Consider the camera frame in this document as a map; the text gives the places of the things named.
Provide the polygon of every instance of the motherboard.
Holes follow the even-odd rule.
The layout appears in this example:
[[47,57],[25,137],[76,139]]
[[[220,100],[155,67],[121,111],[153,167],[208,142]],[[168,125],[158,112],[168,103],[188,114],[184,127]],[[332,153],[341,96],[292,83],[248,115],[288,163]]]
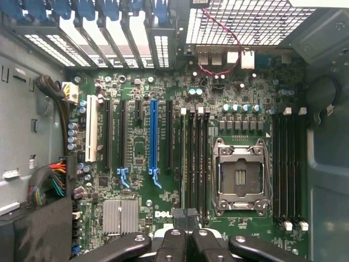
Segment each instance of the motherboard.
[[226,75],[190,66],[72,75],[82,253],[128,233],[154,235],[172,227],[174,209],[195,209],[200,226],[225,240],[257,236],[307,257],[304,63],[256,61]]

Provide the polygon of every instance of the screw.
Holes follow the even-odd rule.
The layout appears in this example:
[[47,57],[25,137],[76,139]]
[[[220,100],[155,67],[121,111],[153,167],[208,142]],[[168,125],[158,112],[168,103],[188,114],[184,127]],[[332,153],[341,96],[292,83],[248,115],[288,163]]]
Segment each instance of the screw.
[[310,51],[312,49],[312,47],[310,45],[306,45],[304,47],[304,51],[307,52],[307,51]]
[[142,235],[138,235],[135,237],[135,241],[138,241],[138,242],[141,242],[141,241],[144,241],[145,238],[142,236]]
[[91,175],[87,174],[83,177],[83,179],[85,179],[85,181],[90,181],[91,180]]
[[240,243],[246,242],[246,239],[243,236],[236,236],[235,239]]
[[153,202],[150,199],[148,199],[146,201],[146,205],[147,205],[147,207],[151,207],[153,205]]
[[81,77],[79,77],[79,76],[74,77],[74,81],[75,81],[77,84],[79,84],[79,83],[81,82]]
[[179,232],[177,229],[173,229],[173,230],[171,231],[171,235],[179,236],[179,235],[180,235],[180,232]]
[[346,26],[346,24],[345,24],[344,22],[338,22],[338,23],[336,23],[336,29],[337,29],[338,31],[344,29],[345,26]]
[[207,231],[206,230],[199,230],[198,233],[201,235],[201,236],[207,236]]
[[111,77],[110,76],[106,76],[105,77],[105,82],[106,83],[110,83],[111,82]]

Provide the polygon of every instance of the white connector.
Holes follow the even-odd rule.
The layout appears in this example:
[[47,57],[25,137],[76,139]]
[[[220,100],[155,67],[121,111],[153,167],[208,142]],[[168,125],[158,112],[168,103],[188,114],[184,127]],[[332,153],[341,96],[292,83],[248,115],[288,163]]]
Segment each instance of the white connector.
[[95,162],[97,159],[97,103],[95,95],[87,95],[86,146],[85,161]]
[[65,93],[65,101],[77,104],[79,101],[79,86],[72,82],[62,82],[62,90]]

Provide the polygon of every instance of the blue pcie slot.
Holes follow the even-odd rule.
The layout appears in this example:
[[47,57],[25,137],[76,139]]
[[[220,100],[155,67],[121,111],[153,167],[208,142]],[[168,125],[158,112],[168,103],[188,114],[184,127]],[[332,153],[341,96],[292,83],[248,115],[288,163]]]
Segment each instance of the blue pcie slot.
[[154,184],[162,188],[158,182],[158,101],[151,100],[151,124],[149,146],[149,175],[153,176]]

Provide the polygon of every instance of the cable bundle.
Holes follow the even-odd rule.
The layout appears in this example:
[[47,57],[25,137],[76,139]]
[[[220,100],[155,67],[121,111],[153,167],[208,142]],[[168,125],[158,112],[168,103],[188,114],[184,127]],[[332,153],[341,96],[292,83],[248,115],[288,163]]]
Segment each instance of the cable bundle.
[[63,161],[36,170],[29,180],[28,204],[41,206],[46,203],[46,195],[41,187],[47,179],[51,179],[57,195],[65,197],[65,175],[66,170]]

